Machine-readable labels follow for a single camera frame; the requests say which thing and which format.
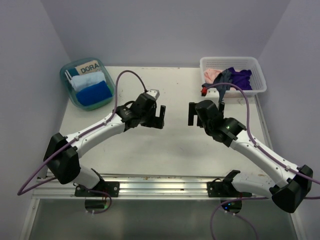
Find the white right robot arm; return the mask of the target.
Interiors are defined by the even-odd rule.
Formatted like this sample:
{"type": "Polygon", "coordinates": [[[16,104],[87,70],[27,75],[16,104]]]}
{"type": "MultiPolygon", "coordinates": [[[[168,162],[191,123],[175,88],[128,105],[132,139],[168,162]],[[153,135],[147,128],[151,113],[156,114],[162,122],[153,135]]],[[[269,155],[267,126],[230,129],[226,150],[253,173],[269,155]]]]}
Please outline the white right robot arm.
{"type": "Polygon", "coordinates": [[[277,207],[294,213],[312,187],[313,170],[282,158],[253,136],[237,119],[224,117],[224,103],[203,100],[188,105],[188,125],[197,125],[218,143],[245,156],[265,176],[231,170],[223,179],[207,182],[209,197],[232,198],[258,195],[272,199],[277,207]]]}

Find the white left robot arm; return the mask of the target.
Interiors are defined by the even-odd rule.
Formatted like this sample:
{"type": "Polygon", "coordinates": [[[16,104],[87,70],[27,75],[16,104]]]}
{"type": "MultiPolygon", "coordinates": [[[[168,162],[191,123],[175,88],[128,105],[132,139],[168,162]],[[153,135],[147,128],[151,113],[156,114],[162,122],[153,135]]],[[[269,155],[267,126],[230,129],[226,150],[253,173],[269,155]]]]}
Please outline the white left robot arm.
{"type": "Polygon", "coordinates": [[[57,133],[51,137],[44,162],[60,184],[74,183],[86,188],[92,196],[99,196],[106,190],[106,183],[100,174],[80,165],[88,151],[105,140],[141,125],[162,129],[166,107],[160,107],[156,116],[158,90],[152,89],[140,94],[131,106],[120,105],[115,112],[76,133],[63,136],[57,133]]]}

